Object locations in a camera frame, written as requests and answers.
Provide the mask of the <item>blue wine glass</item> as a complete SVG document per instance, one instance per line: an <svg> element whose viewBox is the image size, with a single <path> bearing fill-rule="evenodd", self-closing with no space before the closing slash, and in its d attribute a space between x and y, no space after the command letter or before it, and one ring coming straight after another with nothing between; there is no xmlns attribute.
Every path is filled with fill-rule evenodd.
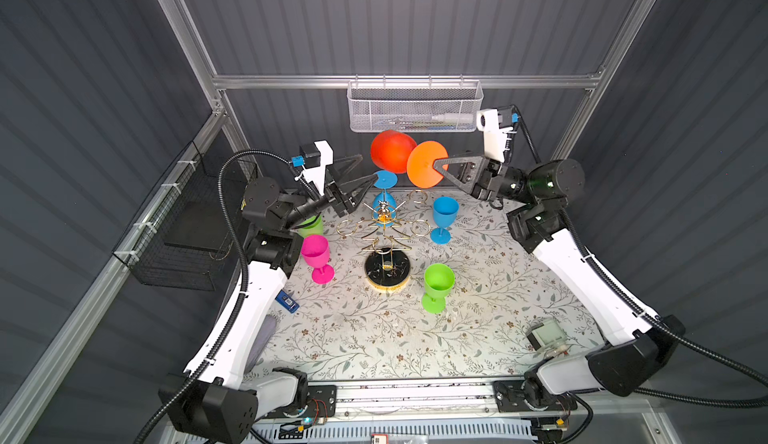
<svg viewBox="0 0 768 444"><path fill-rule="evenodd" d="M459 210L459 202L452 197L441 196L434 201L433 220L435 228L430 233L430 238L434 243L445 245L450 242L449 228L454 224Z"/></svg>
<svg viewBox="0 0 768 444"><path fill-rule="evenodd" d="M388 170L378 170L374 187L380 190L380 194L374 197L372 209L375 222L380 227L389 227L394 224L396 218L397 202L390 190L397 184L397 175Z"/></svg>

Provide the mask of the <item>red wine glass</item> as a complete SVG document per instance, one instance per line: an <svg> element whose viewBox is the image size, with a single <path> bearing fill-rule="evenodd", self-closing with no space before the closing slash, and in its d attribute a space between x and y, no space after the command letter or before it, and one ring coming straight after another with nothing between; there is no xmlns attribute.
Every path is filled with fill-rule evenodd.
<svg viewBox="0 0 768 444"><path fill-rule="evenodd" d="M448 158L448 152L437 141L416 143L408 134L385 130L372 141L370 156L380 169L406 174L414 186L428 189L444 180L434 165L438 160Z"/></svg>

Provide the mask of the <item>green wine glass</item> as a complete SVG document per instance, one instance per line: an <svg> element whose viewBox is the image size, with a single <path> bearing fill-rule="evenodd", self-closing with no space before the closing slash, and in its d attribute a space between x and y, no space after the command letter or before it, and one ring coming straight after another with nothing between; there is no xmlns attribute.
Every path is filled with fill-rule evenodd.
<svg viewBox="0 0 768 444"><path fill-rule="evenodd" d="M296 229L296 232L303 238L312 235L323 235L324 224L322 215L318 214L318 216L309 218L308 220L302 222L302 224L300 224L300 226L298 226Z"/></svg>
<svg viewBox="0 0 768 444"><path fill-rule="evenodd" d="M424 272L422 307L431 314L439 314L446 307L446 297L455 284L454 271L447 265L435 263Z"/></svg>

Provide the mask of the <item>pink wine glass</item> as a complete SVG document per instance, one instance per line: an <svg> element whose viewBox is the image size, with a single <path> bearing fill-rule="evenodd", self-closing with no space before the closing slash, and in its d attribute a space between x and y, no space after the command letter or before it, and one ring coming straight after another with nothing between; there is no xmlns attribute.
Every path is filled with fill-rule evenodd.
<svg viewBox="0 0 768 444"><path fill-rule="evenodd" d="M328 284L335 276L330 264L330 247L322 235L307 236L302 243L301 255L312 268L311 278L316 284Z"/></svg>

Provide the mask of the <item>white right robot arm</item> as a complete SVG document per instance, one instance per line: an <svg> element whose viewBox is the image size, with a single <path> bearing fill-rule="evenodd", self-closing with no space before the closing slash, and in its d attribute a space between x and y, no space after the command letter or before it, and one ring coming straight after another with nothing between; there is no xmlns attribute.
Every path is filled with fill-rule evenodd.
<svg viewBox="0 0 768 444"><path fill-rule="evenodd" d="M604 337L603 344L592 350L546 358L527 371L516 393L530 408L544 410L559 397L594 390L622 397L638 393L725 409L766 406L764 396L715 399L644 388L644 383L667 364L679 346L761 385L767 383L767 378L686 339L685 328L675 316L662 316L634 296L589 251L566 212L567 206L584 192L581 165L566 158L538 161L529 171L511 166L516 136L529 134L516 106L487 108L474 114L438 114L436 120L480 131L484 150L479 155L436 158L429 169L477 200L518 202L518 208L507 214L511 236L568 286Z"/></svg>

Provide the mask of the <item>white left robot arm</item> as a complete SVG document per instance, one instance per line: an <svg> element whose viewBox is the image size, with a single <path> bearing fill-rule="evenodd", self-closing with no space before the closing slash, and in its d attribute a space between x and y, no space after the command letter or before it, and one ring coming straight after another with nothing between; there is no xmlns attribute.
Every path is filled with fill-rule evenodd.
<svg viewBox="0 0 768 444"><path fill-rule="evenodd" d="M260 175L245 186L235 209L224 198L219 200L240 266L237 286L183 373L171 375L160 389L161 405L138 432L138 443L145 442L164 418L177 431L210 443L241 443L268 414L306 405L305 373L277 368L246 386L249 358L264 334L270 307L299 260L303 244L299 228L327 208L338 216L356 212L377 177L349 179L362 155L336 157L325 141L304 144L298 156L278 160L298 189L288 191L276 179ZM245 237L238 235L234 212L249 224Z"/></svg>

